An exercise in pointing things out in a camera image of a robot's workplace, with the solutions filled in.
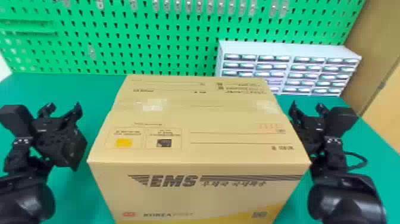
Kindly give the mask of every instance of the green pegboard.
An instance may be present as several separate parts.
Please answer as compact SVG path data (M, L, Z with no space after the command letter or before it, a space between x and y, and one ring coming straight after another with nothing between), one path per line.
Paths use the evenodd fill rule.
M342 45L365 2L103 0L101 10L98 1L2 0L0 50L11 70L211 76L218 40ZM213 9L207 11L210 1Z

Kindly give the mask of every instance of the green table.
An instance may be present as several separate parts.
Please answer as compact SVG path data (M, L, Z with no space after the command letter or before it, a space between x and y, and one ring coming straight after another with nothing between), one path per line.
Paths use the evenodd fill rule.
M76 173L67 168L55 168L51 172L48 185L54 191L57 211L47 223L113 223L85 160L123 80L124 76L14 74L0 83L0 105L24 104L36 114L41 106L54 102L57 106L55 116L70 110L77 101L83 107L83 118L78 125L89 146ZM277 96L277 99L283 111L287 111L292 101L296 100L299 108L310 115L317 115L314 107L318 102L323 102L328 108L346 106L340 98L334 97ZM12 140L12 134L0 128L1 164ZM400 156L361 119L343 140L346 151L359 153L369 160L368 166L355 172L373 178L386 207L388 223L400 223ZM349 158L349 162L358 161ZM307 211L307 195L311 186L311 177L307 173L275 224L319 223L312 220Z

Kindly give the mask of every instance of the black cable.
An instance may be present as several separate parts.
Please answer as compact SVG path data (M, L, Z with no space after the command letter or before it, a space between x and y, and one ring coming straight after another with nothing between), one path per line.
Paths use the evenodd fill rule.
M352 155L352 156L362 160L362 162L358 163L357 165L348 166L347 171L362 168L362 167L366 166L368 163L368 160L365 157L363 157L362 155L359 155L357 153L350 153L350 152L346 152L346 151L344 151L344 153L345 153L345 155Z

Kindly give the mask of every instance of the yellow square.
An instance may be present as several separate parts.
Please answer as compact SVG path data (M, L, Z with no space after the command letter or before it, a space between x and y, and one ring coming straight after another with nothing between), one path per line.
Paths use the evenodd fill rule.
M118 148L132 147L132 139L129 139L129 138L118 138L115 141L115 147L118 147Z

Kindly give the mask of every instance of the cardboard box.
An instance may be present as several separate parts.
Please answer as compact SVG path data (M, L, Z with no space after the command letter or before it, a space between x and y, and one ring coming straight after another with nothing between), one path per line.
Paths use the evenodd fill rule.
M271 223L310 165L262 79L127 76L87 162L117 223Z

